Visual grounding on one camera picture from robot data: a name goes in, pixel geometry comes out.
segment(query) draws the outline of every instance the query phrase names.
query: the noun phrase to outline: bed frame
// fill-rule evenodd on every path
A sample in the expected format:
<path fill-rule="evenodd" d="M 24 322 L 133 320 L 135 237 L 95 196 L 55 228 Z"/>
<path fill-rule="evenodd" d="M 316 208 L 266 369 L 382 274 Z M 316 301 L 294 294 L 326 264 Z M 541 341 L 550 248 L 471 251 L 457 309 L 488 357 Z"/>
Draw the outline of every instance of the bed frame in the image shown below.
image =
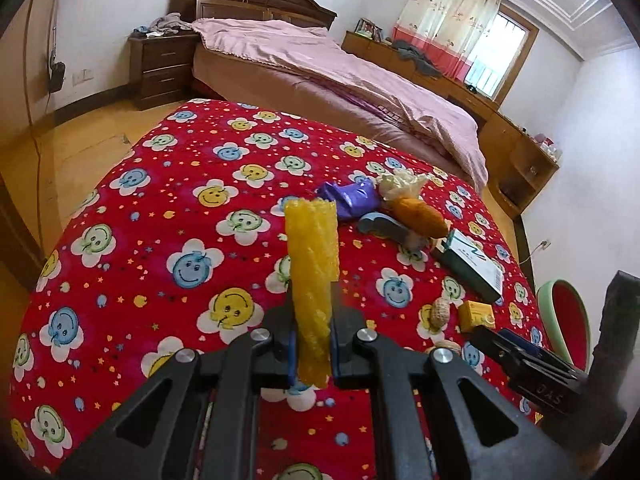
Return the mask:
<path fill-rule="evenodd" d="M 185 22 L 199 18 L 283 20 L 299 27 L 329 29 L 337 14 L 313 0 L 170 0 L 169 12 Z"/>

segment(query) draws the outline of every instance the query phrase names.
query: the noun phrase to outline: window curtain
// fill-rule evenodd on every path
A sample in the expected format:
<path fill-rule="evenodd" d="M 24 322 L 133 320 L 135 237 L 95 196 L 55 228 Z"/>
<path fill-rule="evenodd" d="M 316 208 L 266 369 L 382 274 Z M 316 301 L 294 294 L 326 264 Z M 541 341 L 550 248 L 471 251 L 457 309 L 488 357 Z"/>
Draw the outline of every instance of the window curtain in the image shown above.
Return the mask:
<path fill-rule="evenodd" d="M 444 75 L 464 81 L 468 57 L 488 32 L 501 0 L 409 0 L 393 31 L 422 50 Z"/>

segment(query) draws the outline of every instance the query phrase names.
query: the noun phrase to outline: purple plastic bag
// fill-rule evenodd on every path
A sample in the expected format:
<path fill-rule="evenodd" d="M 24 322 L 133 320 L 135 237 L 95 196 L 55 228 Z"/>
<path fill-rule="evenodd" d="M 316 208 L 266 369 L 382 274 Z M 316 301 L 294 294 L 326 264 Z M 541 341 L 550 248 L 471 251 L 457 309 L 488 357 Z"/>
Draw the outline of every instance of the purple plastic bag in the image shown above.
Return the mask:
<path fill-rule="evenodd" d="M 325 182 L 318 188 L 318 196 L 335 202 L 340 221 L 360 218 L 380 206 L 380 196 L 368 178 L 348 186 Z"/>

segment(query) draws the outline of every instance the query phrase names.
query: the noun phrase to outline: yellow foam object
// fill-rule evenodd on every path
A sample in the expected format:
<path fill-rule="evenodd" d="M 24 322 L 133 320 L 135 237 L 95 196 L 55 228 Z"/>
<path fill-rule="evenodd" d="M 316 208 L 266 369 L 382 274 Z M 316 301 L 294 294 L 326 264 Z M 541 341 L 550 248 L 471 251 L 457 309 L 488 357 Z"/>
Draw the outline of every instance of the yellow foam object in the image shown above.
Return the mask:
<path fill-rule="evenodd" d="M 288 200 L 284 219 L 298 323 L 298 379 L 323 388 L 331 375 L 331 282 L 340 273 L 335 203 Z"/>

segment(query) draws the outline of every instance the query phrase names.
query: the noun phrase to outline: smiley face pattern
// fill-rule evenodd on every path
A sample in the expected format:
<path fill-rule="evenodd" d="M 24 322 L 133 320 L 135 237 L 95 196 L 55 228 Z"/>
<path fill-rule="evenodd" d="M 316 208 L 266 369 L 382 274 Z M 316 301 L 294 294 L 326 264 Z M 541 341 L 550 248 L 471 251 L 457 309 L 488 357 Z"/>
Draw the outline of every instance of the smiley face pattern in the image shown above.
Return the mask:
<path fill-rule="evenodd" d="M 14 352 L 17 445 L 55 473 L 180 348 L 223 349 L 259 326 L 289 286 L 282 204 L 313 198 L 324 182 L 346 186 L 400 167 L 428 174 L 426 203 L 504 267 L 497 327 L 546 346 L 535 296 L 471 186 L 321 123 L 194 100 L 103 178 L 47 260 Z M 410 253 L 353 224 L 338 233 L 344 301 L 362 309 L 369 327 L 416 351 L 441 338 L 464 344 L 456 307 L 478 299 L 469 286 L 427 250 Z M 450 320 L 433 333 L 428 313 L 437 298 L 450 301 Z M 469 347 L 465 358 L 519 405 L 497 365 Z M 331 381 L 326 389 L 266 390 L 259 424 L 257 478 L 296 464 L 334 480 L 376 475 L 364 391 L 341 392 Z"/>

